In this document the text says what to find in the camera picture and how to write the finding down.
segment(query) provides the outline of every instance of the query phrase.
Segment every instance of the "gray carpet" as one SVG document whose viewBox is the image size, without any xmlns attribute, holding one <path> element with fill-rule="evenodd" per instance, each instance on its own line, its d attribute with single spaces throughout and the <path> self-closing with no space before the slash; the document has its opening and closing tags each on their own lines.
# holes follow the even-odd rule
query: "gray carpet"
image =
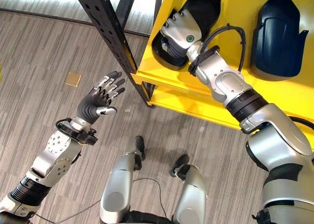
<svg viewBox="0 0 314 224">
<path fill-rule="evenodd" d="M 110 0 L 114 9 L 119 0 Z M 92 23 L 78 0 L 0 0 L 0 8 Z M 125 29 L 150 34 L 155 0 L 134 0 Z"/>
<path fill-rule="evenodd" d="M 139 63 L 147 39 L 130 35 L 127 39 Z M 54 122 L 74 117 L 93 84 L 121 68 L 94 27 L 53 19 L 0 12 L 0 47 L 0 197 L 4 197 L 45 148 Z M 64 84 L 69 71 L 82 74 L 77 88 Z M 261 207 L 266 172 L 246 154 L 245 135 L 163 108 L 147 108 L 128 80 L 113 105 L 118 113 L 94 124 L 96 145 L 83 148 L 82 157 L 52 188 L 38 214 L 58 221 L 100 199 L 113 164 L 133 149 L 134 137 L 142 135 L 147 159 L 134 178 L 160 182 L 168 217 L 182 188 L 168 171 L 176 158 L 188 153 L 208 186 L 206 223 L 255 223 L 251 214 Z M 136 182 L 131 208 L 162 215 L 156 184 Z M 33 222 L 48 223 L 38 217 Z M 99 223 L 99 206 L 64 223 Z"/>
</svg>

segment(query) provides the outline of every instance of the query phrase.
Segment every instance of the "metal shelf frame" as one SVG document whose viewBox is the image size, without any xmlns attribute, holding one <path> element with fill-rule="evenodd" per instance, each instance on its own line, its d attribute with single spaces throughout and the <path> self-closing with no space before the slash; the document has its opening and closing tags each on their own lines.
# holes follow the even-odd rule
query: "metal shelf frame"
<svg viewBox="0 0 314 224">
<path fill-rule="evenodd" d="M 148 102 L 151 99 L 154 86 L 145 82 L 139 85 L 133 80 L 131 74 L 135 74 L 138 67 L 123 31 L 134 0 L 120 0 L 117 13 L 114 11 L 110 0 L 78 1 L 121 65 L 136 91 L 142 97 L 146 105 L 149 106 Z M 161 2 L 162 0 L 156 0 L 154 18 L 159 11 Z"/>
</svg>

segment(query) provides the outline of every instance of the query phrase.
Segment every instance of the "dark blue plastic cover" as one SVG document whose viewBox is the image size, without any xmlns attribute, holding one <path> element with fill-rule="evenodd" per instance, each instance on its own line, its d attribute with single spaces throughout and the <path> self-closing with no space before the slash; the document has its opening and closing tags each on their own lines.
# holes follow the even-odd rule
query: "dark blue plastic cover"
<svg viewBox="0 0 314 224">
<path fill-rule="evenodd" d="M 251 67 L 262 78 L 299 74 L 307 30 L 299 34 L 300 13 L 292 0 L 268 0 L 253 34 Z"/>
</svg>

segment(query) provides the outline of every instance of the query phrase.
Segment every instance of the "black cable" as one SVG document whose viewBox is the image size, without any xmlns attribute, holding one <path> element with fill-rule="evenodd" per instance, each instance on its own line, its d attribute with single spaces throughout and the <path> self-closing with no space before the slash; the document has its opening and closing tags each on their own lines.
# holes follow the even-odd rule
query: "black cable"
<svg viewBox="0 0 314 224">
<path fill-rule="evenodd" d="M 294 117 L 294 116 L 289 116 L 290 119 L 294 122 L 298 122 L 300 124 L 304 124 L 306 125 L 307 127 L 310 127 L 311 129 L 314 130 L 314 124 L 308 120 L 305 120 L 305 119 L 302 119 L 302 118 L 299 118 L 299 117 Z"/>
<path fill-rule="evenodd" d="M 68 122 L 71 122 L 71 118 L 65 118 L 65 119 L 62 119 L 62 120 L 58 120 L 57 122 L 55 122 L 55 126 L 57 127 L 57 128 L 59 128 L 58 127 L 58 124 L 60 123 L 60 122 L 63 122 L 63 121 L 68 121 Z"/>
<path fill-rule="evenodd" d="M 45 221 L 47 221 L 47 222 L 49 222 L 49 223 L 55 224 L 54 222 L 52 222 L 52 221 L 50 221 L 50 220 L 48 220 L 48 219 L 46 219 L 46 218 L 43 218 L 42 216 L 38 215 L 37 213 L 35 213 L 35 215 L 36 215 L 37 217 L 40 217 L 41 219 L 44 219 Z"/>
<path fill-rule="evenodd" d="M 161 187 L 160 187 L 160 183 L 159 183 L 157 180 L 152 179 L 152 178 L 139 178 L 139 179 L 133 180 L 133 182 L 134 182 L 134 181 L 140 181 L 140 180 L 152 180 L 152 181 L 154 181 L 154 182 L 156 182 L 156 183 L 158 184 L 158 187 L 159 187 L 159 201 L 160 201 L 160 205 L 161 205 L 161 208 L 162 208 L 163 213 L 164 213 L 164 215 L 165 215 L 165 218 L 167 218 L 166 211 L 165 211 L 165 209 L 164 209 L 164 207 L 163 207 L 163 205 L 162 205 L 162 202 L 161 202 Z"/>
<path fill-rule="evenodd" d="M 232 26 L 230 24 L 227 24 L 226 26 L 223 26 L 223 27 L 220 27 L 218 28 L 217 30 L 215 30 L 213 33 L 211 33 L 206 39 L 205 41 L 203 42 L 203 45 L 202 45 L 202 48 L 201 48 L 201 51 L 200 51 L 200 54 L 202 54 L 206 47 L 208 46 L 208 44 L 211 42 L 211 40 L 213 40 L 213 38 L 224 32 L 224 31 L 227 31 L 227 30 L 231 30 L 231 29 L 234 29 L 238 32 L 238 34 L 240 35 L 241 37 L 241 44 L 242 44 L 242 51 L 241 51 L 241 58 L 240 58 L 240 63 L 239 63 L 239 68 L 238 68 L 238 71 L 241 72 L 242 70 L 242 67 L 243 67 L 243 62 L 244 62 L 244 56 L 245 56 L 245 45 L 246 45 L 246 38 L 245 38 L 245 31 L 243 28 L 241 27 L 238 27 L 238 26 Z"/>
<path fill-rule="evenodd" d="M 133 182 L 135 182 L 135 181 L 140 181 L 140 180 L 152 180 L 152 181 L 154 181 L 154 182 L 156 182 L 156 183 L 158 184 L 158 187 L 159 187 L 159 201 L 160 201 L 160 205 L 161 205 L 161 208 L 162 208 L 162 210 L 163 210 L 163 213 L 165 214 L 165 217 L 167 218 L 166 211 L 165 211 L 165 209 L 164 209 L 164 207 L 163 207 L 163 205 L 162 205 L 162 202 L 161 202 L 161 186 L 160 186 L 160 183 L 159 183 L 157 180 L 153 179 L 153 178 L 139 178 L 139 179 L 133 180 Z M 65 221 L 69 220 L 70 218 L 73 218 L 73 217 L 77 216 L 78 214 L 80 214 L 80 213 L 82 213 L 82 212 L 85 212 L 86 210 L 90 209 L 91 207 L 93 207 L 94 205 L 96 205 L 97 203 L 99 203 L 100 201 L 101 201 L 101 200 L 96 201 L 96 202 L 93 203 L 91 206 L 88 206 L 87 208 L 85 208 L 85 209 L 79 211 L 78 213 L 76 213 L 76 214 L 74 214 L 74 215 L 72 215 L 72 216 L 70 216 L 70 217 L 68 217 L 68 218 L 66 218 L 66 219 L 64 219 L 64 220 L 61 220 L 61 221 L 59 221 L 59 222 L 50 221 L 50 220 L 48 220 L 48 219 L 46 219 L 46 218 L 44 218 L 44 217 L 38 215 L 37 213 L 35 213 L 35 215 L 36 215 L 37 217 L 39 217 L 39 218 L 41 218 L 41 219 L 47 221 L 47 222 L 52 223 L 52 224 L 60 224 L 60 223 L 62 223 L 62 222 L 65 222 Z"/>
<path fill-rule="evenodd" d="M 77 154 L 75 159 L 71 162 L 71 165 L 74 164 L 79 159 L 79 157 L 81 156 L 81 152 L 82 152 L 82 150 L 80 150 L 80 152 Z"/>
</svg>

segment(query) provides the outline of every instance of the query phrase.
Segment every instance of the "robot forearm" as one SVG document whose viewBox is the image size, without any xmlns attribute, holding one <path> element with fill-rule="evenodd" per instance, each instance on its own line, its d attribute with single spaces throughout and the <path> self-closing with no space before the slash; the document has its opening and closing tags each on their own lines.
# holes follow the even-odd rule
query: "robot forearm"
<svg viewBox="0 0 314 224">
<path fill-rule="evenodd" d="M 60 181 L 80 156 L 83 145 L 96 143 L 96 131 L 91 125 L 100 115 L 116 113 L 116 109 L 109 105 L 124 91 L 124 88 L 117 89 L 125 82 L 124 79 L 114 83 L 120 76 L 119 72 L 104 76 L 81 101 L 78 117 L 56 123 L 58 131 L 49 138 L 44 151 L 36 157 L 16 188 L 0 202 L 0 213 L 6 213 L 1 214 L 1 223 L 17 223 L 13 220 L 16 217 L 20 217 L 23 223 L 22 219 L 27 221 L 31 218 L 51 187 Z"/>
<path fill-rule="evenodd" d="M 218 54 L 218 46 L 202 53 L 208 44 L 206 41 L 206 45 L 201 40 L 190 42 L 188 37 L 185 39 L 177 34 L 182 30 L 182 24 L 195 23 L 186 15 L 188 13 L 184 10 L 175 16 L 174 21 L 168 19 L 168 26 L 163 26 L 161 33 L 172 44 L 168 48 L 189 47 L 186 52 L 192 63 L 189 72 L 210 88 L 213 98 L 224 104 L 239 121 L 244 133 L 255 132 L 249 137 L 246 149 L 255 163 L 269 172 L 263 187 L 264 209 L 258 213 L 257 222 L 312 223 L 314 166 L 309 141 L 282 110 L 268 103 L 244 81 L 239 71 L 228 66 Z M 198 37 L 198 29 L 189 29 L 189 32 L 187 29 L 185 27 L 185 33 L 189 36 Z"/>
</svg>

